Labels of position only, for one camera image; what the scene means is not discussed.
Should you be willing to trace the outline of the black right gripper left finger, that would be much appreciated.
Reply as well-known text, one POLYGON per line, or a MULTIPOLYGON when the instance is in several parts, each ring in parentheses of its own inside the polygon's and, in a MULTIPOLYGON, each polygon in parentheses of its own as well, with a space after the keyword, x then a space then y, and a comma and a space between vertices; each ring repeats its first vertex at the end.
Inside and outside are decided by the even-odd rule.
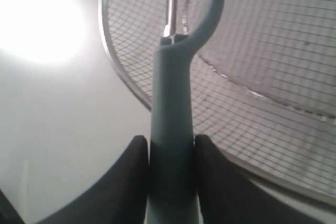
POLYGON ((42 223, 144 223, 149 191, 148 143, 135 136, 86 192, 42 223))

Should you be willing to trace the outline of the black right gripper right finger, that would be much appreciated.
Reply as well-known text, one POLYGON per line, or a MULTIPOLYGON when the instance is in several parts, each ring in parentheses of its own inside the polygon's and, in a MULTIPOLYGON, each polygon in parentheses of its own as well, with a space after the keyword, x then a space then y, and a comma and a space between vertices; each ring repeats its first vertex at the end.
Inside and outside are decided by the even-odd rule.
POLYGON ((255 185, 206 134, 195 136, 194 166, 204 223, 321 223, 255 185))

